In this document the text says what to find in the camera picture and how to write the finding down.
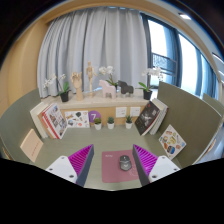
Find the picture book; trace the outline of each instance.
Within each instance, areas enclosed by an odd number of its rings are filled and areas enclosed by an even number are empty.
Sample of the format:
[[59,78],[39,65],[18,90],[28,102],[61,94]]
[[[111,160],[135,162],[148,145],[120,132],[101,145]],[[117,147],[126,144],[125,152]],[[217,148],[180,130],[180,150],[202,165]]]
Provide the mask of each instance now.
[[135,121],[135,126],[140,135],[145,135],[152,128],[159,113],[160,109],[152,101],[149,101]]
[[48,104],[41,102],[30,111],[33,122],[36,125],[36,128],[42,138],[47,138],[48,134],[47,134],[45,128],[43,127],[40,119],[38,118],[38,114],[40,112],[42,112],[47,106],[48,106]]
[[89,128],[88,111],[66,111],[68,128]]
[[20,148],[32,162],[35,162],[42,146],[43,142],[37,136],[34,129],[31,129],[24,138]]
[[170,160],[186,146],[186,142],[171,125],[167,127],[159,141]]
[[168,111],[168,106],[167,106],[166,104],[164,104],[162,101],[160,101],[159,99],[157,99],[157,98],[154,98],[154,99],[152,100],[152,102],[153,102],[157,107],[159,107],[159,109],[162,111],[162,112],[158,115],[158,119],[157,119],[156,123],[153,125],[152,129],[150,130],[150,134],[151,134],[151,135],[154,135],[154,134],[158,131],[158,129],[159,129],[159,127],[160,127],[160,125],[161,125],[163,119],[164,119],[165,116],[166,116],[166,113],[167,113],[167,111]]
[[57,103],[51,104],[51,106],[42,113],[46,119],[47,124],[53,131],[57,139],[62,139],[67,130],[67,122],[64,119]]
[[37,114],[37,117],[39,119],[39,121],[41,122],[42,124],[42,127],[44,128],[44,130],[47,132],[48,136],[51,138],[51,139],[54,139],[56,138],[56,136],[53,134],[52,130],[50,129],[47,121],[45,120],[44,116],[42,115],[42,113],[44,111],[46,111],[48,108],[50,107],[50,105],[48,105],[45,109],[43,109],[41,112],[39,112]]

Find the small plant pot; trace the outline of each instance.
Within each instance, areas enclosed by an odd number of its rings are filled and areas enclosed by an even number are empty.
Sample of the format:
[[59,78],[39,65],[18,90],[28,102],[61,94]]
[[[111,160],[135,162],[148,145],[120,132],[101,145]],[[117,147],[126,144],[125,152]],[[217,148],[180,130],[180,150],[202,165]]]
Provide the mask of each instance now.
[[61,97],[61,101],[62,101],[62,102],[67,102],[67,101],[68,101],[68,92],[66,92],[66,93],[62,93],[62,94],[60,95],[60,97]]
[[152,96],[152,91],[151,91],[151,90],[149,90],[149,92],[147,92],[147,91],[145,91],[145,90],[143,89],[143,98],[144,98],[145,100],[150,100],[150,99],[151,99],[151,96]]
[[108,129],[113,129],[114,128],[114,123],[113,124],[107,123],[107,127],[108,127]]
[[100,124],[94,124],[94,126],[95,126],[96,130],[100,130],[101,127],[102,127],[102,123],[100,123]]
[[131,127],[132,127],[132,123],[127,123],[127,122],[126,122],[126,123],[125,123],[125,126],[126,126],[127,129],[131,129]]

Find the decorative sculpture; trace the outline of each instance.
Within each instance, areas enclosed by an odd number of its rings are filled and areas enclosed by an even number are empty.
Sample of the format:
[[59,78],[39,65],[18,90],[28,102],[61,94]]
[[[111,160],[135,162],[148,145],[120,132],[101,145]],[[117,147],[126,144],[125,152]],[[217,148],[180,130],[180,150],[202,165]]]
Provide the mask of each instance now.
[[73,72],[71,75],[71,81],[73,86],[76,89],[76,98],[78,101],[83,100],[83,94],[82,94],[82,72],[79,74],[77,72]]
[[126,82],[118,80],[117,85],[121,87],[121,94],[126,94],[126,93],[133,94],[134,93],[133,86],[128,86]]
[[100,80],[99,86],[102,86],[103,97],[106,97],[106,93],[111,93],[112,99],[116,98],[115,86],[110,86],[107,81]]
[[97,74],[94,72],[94,68],[91,66],[90,61],[88,61],[88,67],[86,68],[86,73],[89,78],[89,95],[93,96],[93,91],[92,91],[93,74],[95,76],[97,76]]

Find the placemat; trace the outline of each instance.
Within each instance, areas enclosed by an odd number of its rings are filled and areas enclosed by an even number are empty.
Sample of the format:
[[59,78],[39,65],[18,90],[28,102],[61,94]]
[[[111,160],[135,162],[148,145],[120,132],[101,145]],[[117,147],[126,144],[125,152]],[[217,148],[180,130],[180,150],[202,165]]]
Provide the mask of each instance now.
[[[120,168],[120,156],[127,155],[132,168],[124,171]],[[102,181],[104,183],[118,183],[139,179],[132,150],[102,152]]]

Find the purple sign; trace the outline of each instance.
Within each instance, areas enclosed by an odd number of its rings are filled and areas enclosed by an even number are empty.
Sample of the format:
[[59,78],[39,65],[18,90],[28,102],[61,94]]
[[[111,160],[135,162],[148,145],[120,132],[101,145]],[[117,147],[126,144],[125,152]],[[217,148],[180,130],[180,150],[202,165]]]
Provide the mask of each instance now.
[[101,118],[101,114],[96,111],[96,110],[91,110],[89,112],[89,122],[94,123],[94,119],[100,117]]

